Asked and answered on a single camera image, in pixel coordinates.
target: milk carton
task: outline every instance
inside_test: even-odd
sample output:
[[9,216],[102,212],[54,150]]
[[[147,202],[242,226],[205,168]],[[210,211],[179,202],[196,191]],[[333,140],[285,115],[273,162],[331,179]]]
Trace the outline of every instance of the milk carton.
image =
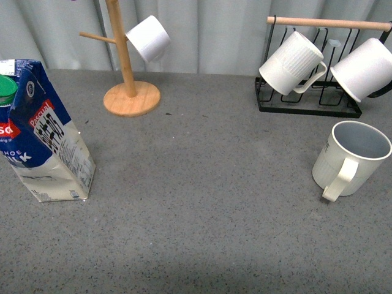
[[0,152],[39,202],[86,199],[96,165],[41,63],[2,68],[18,90],[0,107]]

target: speckled gray surface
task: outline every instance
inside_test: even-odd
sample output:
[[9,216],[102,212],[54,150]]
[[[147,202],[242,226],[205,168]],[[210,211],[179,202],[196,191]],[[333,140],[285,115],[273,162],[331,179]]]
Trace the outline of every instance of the speckled gray surface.
[[[342,118],[260,113],[254,77],[136,73],[162,100],[102,98],[119,72],[49,70],[97,170],[87,201],[39,203],[0,160],[0,293],[391,293],[392,160],[320,199]],[[392,137],[392,96],[358,121]]]

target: mug rim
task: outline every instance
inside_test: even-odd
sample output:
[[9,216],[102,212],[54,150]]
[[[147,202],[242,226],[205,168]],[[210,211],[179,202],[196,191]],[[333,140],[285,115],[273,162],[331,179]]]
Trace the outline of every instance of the mug rim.
[[344,83],[344,80],[341,78],[340,74],[335,70],[333,66],[330,67],[330,71],[332,73],[332,76],[336,79],[336,81],[339,83],[339,85],[343,88],[343,90],[350,95],[352,99],[355,101],[361,103],[362,99],[360,99],[357,95],[353,93],[353,91],[350,90],[350,88]]
[[[335,136],[335,128],[337,128],[341,124],[360,124],[362,126],[365,126],[365,127],[368,127],[370,129],[372,129],[373,131],[376,131],[378,134],[380,134],[385,139],[386,142],[388,142],[388,145],[390,147],[389,152],[386,155],[382,156],[382,157],[376,157],[376,158],[365,157],[365,156],[361,156],[361,155],[358,155],[358,154],[355,154],[355,153],[351,152],[350,150],[345,148],[343,145],[341,145],[340,142],[337,140],[337,138]],[[391,140],[383,132],[381,132],[380,130],[376,129],[373,126],[370,126],[369,124],[365,124],[365,123],[359,122],[359,121],[341,121],[341,122],[338,122],[337,124],[335,124],[333,126],[331,133],[332,133],[333,140],[336,142],[336,144],[340,148],[342,148],[345,152],[349,153],[350,155],[352,155],[352,156],[354,156],[356,158],[364,159],[364,160],[368,160],[368,161],[379,161],[379,160],[384,160],[384,159],[388,158],[392,154],[392,143],[391,143]]]

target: white curtain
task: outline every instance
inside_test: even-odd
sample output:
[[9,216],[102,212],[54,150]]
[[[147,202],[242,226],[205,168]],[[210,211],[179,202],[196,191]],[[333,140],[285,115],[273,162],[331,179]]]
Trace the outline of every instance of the white curtain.
[[[164,56],[149,64],[128,42],[134,71],[257,75],[270,29],[267,16],[392,20],[391,0],[119,0],[119,3],[125,31],[154,15],[171,38]],[[0,13],[0,59],[38,59],[49,69],[119,70],[115,45],[78,35],[85,31],[113,37],[105,0],[1,0]],[[313,38],[313,31],[300,29]],[[363,31],[358,43],[380,35],[380,31]],[[385,45],[392,51],[392,36]]]

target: black metal mug rack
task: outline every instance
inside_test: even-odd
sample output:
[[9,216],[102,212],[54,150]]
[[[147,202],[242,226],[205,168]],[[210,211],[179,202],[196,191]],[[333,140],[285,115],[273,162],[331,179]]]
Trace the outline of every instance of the black metal mug rack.
[[[277,18],[268,17],[268,24],[271,24],[266,51],[263,63],[268,59],[271,41],[274,37],[274,29],[276,25],[286,25],[280,45],[284,42],[290,30],[296,31],[297,26],[314,27],[317,31],[312,41],[318,49],[325,54],[325,48],[330,45],[330,53],[324,55],[324,61],[328,68],[322,80],[317,80],[305,93],[297,94],[291,92],[287,96],[283,96],[271,88],[262,77],[255,79],[255,92],[257,98],[258,109],[261,112],[273,113],[294,113],[302,115],[320,115],[334,116],[341,118],[359,118],[362,114],[358,104],[353,100],[330,75],[330,67],[334,58],[339,62],[344,55],[349,54],[355,47],[356,41],[362,29],[382,30],[379,40],[384,43],[391,32],[391,23],[371,23],[366,21],[334,21],[334,20],[313,20],[304,18]],[[343,46],[340,41],[329,39],[331,29],[346,29]],[[309,78],[317,72],[314,69]],[[300,85],[305,84],[307,80],[303,80]]]

